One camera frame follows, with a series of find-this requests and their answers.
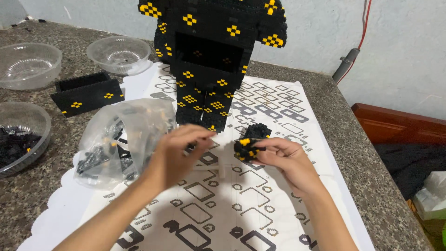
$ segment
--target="plastic bowl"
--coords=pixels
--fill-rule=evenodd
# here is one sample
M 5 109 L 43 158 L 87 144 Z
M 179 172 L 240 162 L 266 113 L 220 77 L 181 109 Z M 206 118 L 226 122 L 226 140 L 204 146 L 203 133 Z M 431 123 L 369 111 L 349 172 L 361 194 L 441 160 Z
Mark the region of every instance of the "plastic bowl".
M 0 167 L 0 178 L 19 172 L 34 162 L 46 150 L 50 142 L 51 118 L 41 107 L 31 103 L 0 103 L 0 126 L 20 127 L 23 131 L 42 136 L 27 154 L 8 166 Z
M 90 44 L 87 56 L 102 69 L 121 75 L 136 75 L 152 65 L 150 46 L 137 38 L 109 37 Z
M 62 52 L 51 45 L 23 43 L 0 48 L 0 87 L 29 90 L 47 86 L 60 73 Z

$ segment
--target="plastic bag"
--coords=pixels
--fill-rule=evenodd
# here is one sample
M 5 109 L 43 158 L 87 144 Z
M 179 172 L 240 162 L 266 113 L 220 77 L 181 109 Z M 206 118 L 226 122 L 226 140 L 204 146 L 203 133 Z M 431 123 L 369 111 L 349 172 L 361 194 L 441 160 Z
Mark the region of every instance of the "plastic bag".
M 88 122 L 79 142 L 75 180 L 111 190 L 124 180 L 137 179 L 160 137 L 175 127 L 169 101 L 138 99 L 103 107 Z
M 424 221 L 446 219 L 446 172 L 431 172 L 413 203 Z

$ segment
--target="granite countertop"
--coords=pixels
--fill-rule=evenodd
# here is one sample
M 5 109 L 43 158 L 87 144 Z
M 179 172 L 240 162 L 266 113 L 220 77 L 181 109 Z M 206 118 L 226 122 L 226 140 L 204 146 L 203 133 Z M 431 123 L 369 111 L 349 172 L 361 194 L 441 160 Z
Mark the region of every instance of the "granite countertop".
M 51 44 L 63 52 L 62 72 L 67 79 L 98 72 L 86 55 L 88 45 L 110 33 L 51 22 L 27 21 L 0 31 L 0 47 L 21 43 Z M 341 92 L 326 75 L 251 61 L 247 75 L 265 79 L 300 81 L 321 125 L 341 173 L 377 251 L 432 250 L 415 217 L 362 130 Z M 31 226 L 47 209 L 52 193 L 89 120 L 96 111 L 65 118 L 51 100 L 54 85 L 37 91 L 0 89 L 0 102 L 37 104 L 52 118 L 51 142 L 29 168 L 0 180 L 0 250 L 16 250 L 31 235 Z

